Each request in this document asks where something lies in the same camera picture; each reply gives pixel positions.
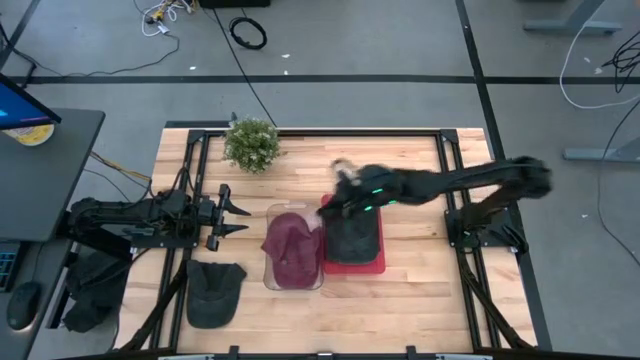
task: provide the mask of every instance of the red cap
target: red cap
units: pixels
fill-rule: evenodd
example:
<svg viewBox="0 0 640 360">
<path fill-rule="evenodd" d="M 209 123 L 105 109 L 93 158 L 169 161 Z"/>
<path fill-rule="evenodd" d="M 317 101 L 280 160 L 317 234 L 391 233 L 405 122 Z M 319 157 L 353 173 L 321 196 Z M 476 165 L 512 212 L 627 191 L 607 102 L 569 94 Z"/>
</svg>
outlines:
<svg viewBox="0 0 640 360">
<path fill-rule="evenodd" d="M 278 215 L 269 224 L 262 250 L 271 257 L 273 276 L 284 289 L 308 289 L 318 279 L 322 251 L 321 229 L 309 231 L 296 213 Z"/>
</svg>

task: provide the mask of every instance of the monitor screen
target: monitor screen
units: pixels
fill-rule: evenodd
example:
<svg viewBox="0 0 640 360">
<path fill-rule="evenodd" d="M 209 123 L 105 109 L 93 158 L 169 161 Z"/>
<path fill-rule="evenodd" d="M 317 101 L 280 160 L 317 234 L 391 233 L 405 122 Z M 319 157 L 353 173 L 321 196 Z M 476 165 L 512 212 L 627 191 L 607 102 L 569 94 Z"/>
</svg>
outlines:
<svg viewBox="0 0 640 360">
<path fill-rule="evenodd" d="M 11 80 L 0 75 L 0 129 L 37 126 L 53 122 L 60 122 L 60 118 Z"/>
</svg>

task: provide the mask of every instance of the small green plant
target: small green plant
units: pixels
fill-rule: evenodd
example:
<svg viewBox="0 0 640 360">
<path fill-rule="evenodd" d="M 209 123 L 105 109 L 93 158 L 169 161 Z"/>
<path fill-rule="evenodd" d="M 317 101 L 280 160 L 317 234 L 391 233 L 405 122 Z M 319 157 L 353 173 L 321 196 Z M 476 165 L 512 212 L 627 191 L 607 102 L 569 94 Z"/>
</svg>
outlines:
<svg viewBox="0 0 640 360">
<path fill-rule="evenodd" d="M 224 141 L 224 159 L 244 171 L 260 174 L 280 152 L 278 130 L 258 118 L 233 121 Z"/>
</svg>

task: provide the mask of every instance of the gray floor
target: gray floor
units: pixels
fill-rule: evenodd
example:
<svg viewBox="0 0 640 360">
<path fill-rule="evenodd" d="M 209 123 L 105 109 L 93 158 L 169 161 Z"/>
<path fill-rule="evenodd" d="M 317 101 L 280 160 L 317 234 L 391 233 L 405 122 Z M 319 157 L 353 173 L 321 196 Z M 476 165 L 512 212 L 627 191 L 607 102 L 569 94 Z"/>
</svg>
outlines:
<svg viewBox="0 0 640 360">
<path fill-rule="evenodd" d="M 141 6 L 156 1 L 138 0 Z M 525 19 L 560 17 L 576 1 L 487 0 L 466 2 L 485 75 L 558 76 L 571 38 L 521 30 Z M 18 47 L 62 73 L 113 70 L 161 56 L 170 39 L 145 38 L 140 16 L 129 1 L 41 1 Z M 274 0 L 248 9 L 269 33 L 261 52 L 238 50 L 252 75 L 422 74 L 471 75 L 472 69 L 453 1 Z M 8 31 L 28 1 L 2 2 Z M 219 11 L 223 23 L 239 10 Z M 604 76 L 594 71 L 637 31 L 634 1 L 607 1 L 596 16 L 620 21 L 610 37 L 585 37 L 576 44 L 568 75 Z M 180 52 L 130 75 L 238 75 L 217 28 L 203 13 L 179 14 L 169 23 L 181 38 Z M 22 75 L 26 64 L 12 56 L 2 72 Z M 36 75 L 51 75 L 42 70 Z M 255 84 L 282 126 L 485 127 L 475 85 L 415 83 Z M 244 84 L 32 85 L 29 91 L 50 107 L 100 109 L 107 120 L 95 150 L 140 172 L 151 173 L 167 120 L 219 120 L 232 111 L 264 116 Z M 568 87 L 583 104 L 617 98 L 612 86 Z M 489 93 L 507 156 L 531 155 L 554 171 L 555 190 L 540 201 L 521 204 L 527 237 L 553 346 L 556 350 L 640 355 L 640 269 L 601 228 L 596 213 L 597 166 L 562 160 L 567 146 L 604 146 L 628 106 L 576 110 L 556 85 L 490 85 Z M 636 113 L 619 144 L 640 131 Z M 108 173 L 109 170 L 88 165 Z M 110 174 L 131 197 L 140 189 Z M 602 207 L 613 231 L 640 250 L 635 221 L 640 196 L 635 166 L 604 168 Z M 83 176 L 74 200 L 85 196 L 119 199 L 104 180 Z M 98 353 L 110 345 L 115 324 L 88 334 L 66 330 L 40 333 L 32 359 Z"/>
</svg>

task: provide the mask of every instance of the wooden table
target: wooden table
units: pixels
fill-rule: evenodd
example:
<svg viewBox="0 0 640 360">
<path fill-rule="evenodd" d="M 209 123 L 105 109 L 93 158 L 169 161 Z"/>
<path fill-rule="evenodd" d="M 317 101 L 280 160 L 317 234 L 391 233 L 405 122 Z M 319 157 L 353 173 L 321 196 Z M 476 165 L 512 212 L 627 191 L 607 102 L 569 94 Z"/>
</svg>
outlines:
<svg viewBox="0 0 640 360">
<path fill-rule="evenodd" d="M 465 166 L 491 160 L 482 129 L 457 130 Z M 171 186 L 182 164 L 188 132 L 164 130 L 153 172 L 154 191 Z M 265 254 L 260 245 L 269 206 L 291 200 L 319 206 L 322 194 L 334 186 L 328 165 L 338 157 L 356 165 L 382 163 L 440 171 L 435 141 L 424 137 L 295 137 L 283 139 L 281 146 L 287 152 L 284 157 L 266 173 L 251 175 L 222 160 L 222 139 L 210 142 L 204 193 L 216 194 L 219 185 L 227 183 L 233 202 L 252 216 L 227 215 L 227 223 L 246 224 L 249 229 L 222 240 L 218 252 L 204 247 L 203 236 L 193 259 L 236 262 L 248 276 L 235 317 L 227 326 L 193 328 L 185 311 L 178 351 L 227 353 L 230 345 L 240 346 L 242 353 L 403 353 L 407 345 L 415 345 L 418 352 L 471 351 L 456 256 L 443 220 L 444 196 L 418 207 L 382 209 L 387 261 L 382 275 L 325 276 L 316 291 L 271 291 L 262 283 Z M 473 190 L 472 200 L 479 201 L 493 190 Z M 165 253 L 164 249 L 151 250 L 131 269 L 116 347 L 131 338 L 155 305 Z M 483 254 L 494 302 L 519 334 L 535 343 L 515 256 L 503 247 L 484 248 Z M 176 256 L 177 268 L 179 251 Z M 484 311 L 477 301 L 476 309 L 483 345 L 489 346 Z M 161 346 L 168 344 L 172 312 L 170 304 Z"/>
</svg>

